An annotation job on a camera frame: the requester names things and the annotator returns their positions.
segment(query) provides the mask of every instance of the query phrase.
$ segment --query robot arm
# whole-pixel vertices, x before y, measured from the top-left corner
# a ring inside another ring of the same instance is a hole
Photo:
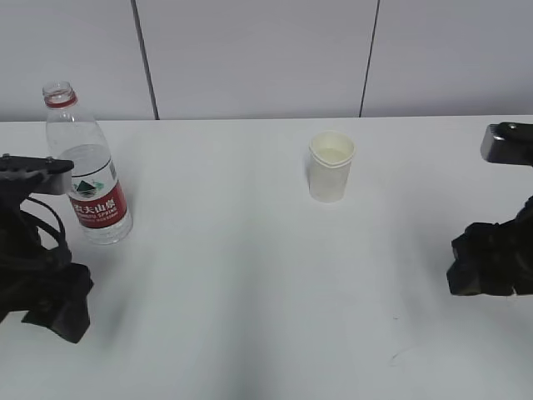
[[[490,125],[481,154],[489,163],[533,166],[533,125]],[[533,294],[533,197],[515,219],[473,223],[451,246],[456,258],[446,274],[451,294]]]
[[[59,216],[32,193],[59,195],[70,188],[72,161],[52,158],[0,158],[0,321],[11,311],[27,311],[22,320],[54,331],[77,343],[87,331],[87,295],[92,288],[88,268],[72,262]],[[29,200],[47,208],[59,230],[24,212]],[[41,245],[38,229],[57,246]]]

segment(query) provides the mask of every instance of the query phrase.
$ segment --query paper cup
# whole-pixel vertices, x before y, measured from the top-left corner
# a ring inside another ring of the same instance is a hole
[[[309,192],[319,202],[341,200],[346,189],[351,160],[356,152],[353,141],[344,133],[326,131],[309,145]]]

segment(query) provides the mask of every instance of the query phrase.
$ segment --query plastic bottle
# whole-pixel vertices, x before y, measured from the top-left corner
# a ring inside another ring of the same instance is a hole
[[[83,231],[96,244],[118,242],[131,230],[132,216],[102,129],[77,105],[70,83],[50,82],[42,95],[49,109],[50,153],[74,161],[68,196]]]

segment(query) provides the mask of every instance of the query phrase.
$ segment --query table surface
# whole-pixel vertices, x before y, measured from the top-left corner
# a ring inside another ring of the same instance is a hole
[[[533,298],[446,281],[451,240],[533,192],[530,168],[481,159],[500,121],[533,117],[102,122],[133,230],[93,246],[45,197],[92,270],[92,325],[72,345],[10,314],[0,398],[530,398]],[[304,168],[326,129],[356,143],[330,205]],[[41,122],[0,133],[0,153],[47,154]]]

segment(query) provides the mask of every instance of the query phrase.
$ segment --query cup rim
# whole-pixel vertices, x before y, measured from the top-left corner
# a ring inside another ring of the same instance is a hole
[[[320,137],[324,137],[327,135],[335,135],[339,138],[342,138],[343,140],[346,140],[351,145],[351,152],[350,154],[339,162],[328,162],[324,158],[320,157],[313,147],[313,143]],[[346,135],[345,133],[334,131],[334,130],[328,130],[318,133],[312,140],[311,143],[309,143],[309,151],[311,152],[312,157],[321,165],[328,168],[340,168],[344,167],[345,165],[351,163],[351,160],[353,159],[354,155],[356,154],[356,144],[351,140],[351,137]]]

